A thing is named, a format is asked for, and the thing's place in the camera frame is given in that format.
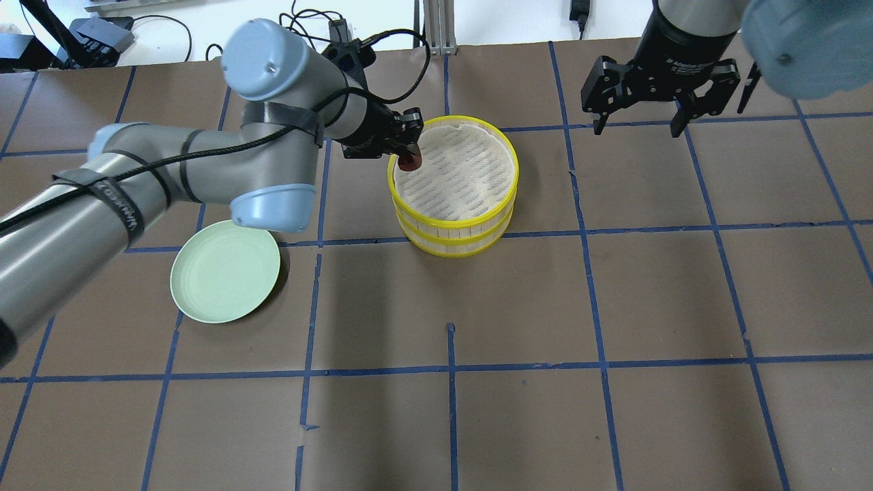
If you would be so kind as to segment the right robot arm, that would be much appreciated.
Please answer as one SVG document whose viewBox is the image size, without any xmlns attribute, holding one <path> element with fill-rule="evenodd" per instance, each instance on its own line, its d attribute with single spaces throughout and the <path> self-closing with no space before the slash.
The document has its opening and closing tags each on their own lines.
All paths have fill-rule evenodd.
<svg viewBox="0 0 873 491">
<path fill-rule="evenodd" d="M 655 1 L 634 56 L 593 62 L 581 109 L 601 134 L 609 116 L 674 102 L 672 137 L 720 115 L 739 88 L 745 111 L 758 82 L 794 100 L 850 92 L 872 77 L 870 1 Z"/>
</svg>

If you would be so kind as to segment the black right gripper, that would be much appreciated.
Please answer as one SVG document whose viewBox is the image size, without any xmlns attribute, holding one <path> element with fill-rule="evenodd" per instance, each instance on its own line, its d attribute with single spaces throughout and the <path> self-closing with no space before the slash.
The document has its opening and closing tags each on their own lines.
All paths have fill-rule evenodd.
<svg viewBox="0 0 873 491">
<path fill-rule="evenodd" d="M 595 60 L 581 87 L 581 108 L 601 136 L 609 116 L 641 102 L 674 102 L 677 138 L 703 115 L 720 115 L 739 86 L 736 60 L 724 53 L 745 7 L 654 7 L 630 61 Z"/>
</svg>

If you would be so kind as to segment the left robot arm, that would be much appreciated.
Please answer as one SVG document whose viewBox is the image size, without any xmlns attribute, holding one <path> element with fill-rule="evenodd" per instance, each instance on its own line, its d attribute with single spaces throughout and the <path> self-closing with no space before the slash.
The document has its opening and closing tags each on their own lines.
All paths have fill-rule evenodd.
<svg viewBox="0 0 873 491">
<path fill-rule="evenodd" d="M 420 168 L 421 110 L 393 110 L 393 100 L 368 90 L 368 61 L 342 60 L 392 35 L 318 53 L 290 29 L 252 19 L 220 58 L 227 86 L 246 102 L 237 132 L 149 122 L 100 128 L 82 166 L 55 173 L 2 218 L 3 366 L 175 203 L 227 205 L 238 226 L 299 233 L 314 208 L 325 138 L 348 158 L 395 155 L 402 170 Z"/>
</svg>

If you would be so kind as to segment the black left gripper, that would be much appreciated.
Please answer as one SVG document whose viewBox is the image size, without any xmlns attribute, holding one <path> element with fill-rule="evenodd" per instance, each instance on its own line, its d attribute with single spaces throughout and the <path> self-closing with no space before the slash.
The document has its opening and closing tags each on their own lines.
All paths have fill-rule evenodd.
<svg viewBox="0 0 873 491">
<path fill-rule="evenodd" d="M 349 160 L 374 160 L 402 152 L 421 153 L 419 138 L 425 121 L 420 108 L 399 113 L 387 105 L 359 95 L 345 96 L 341 115 L 346 115 L 353 100 L 364 103 L 361 121 L 349 136 L 340 138 L 343 156 Z"/>
</svg>

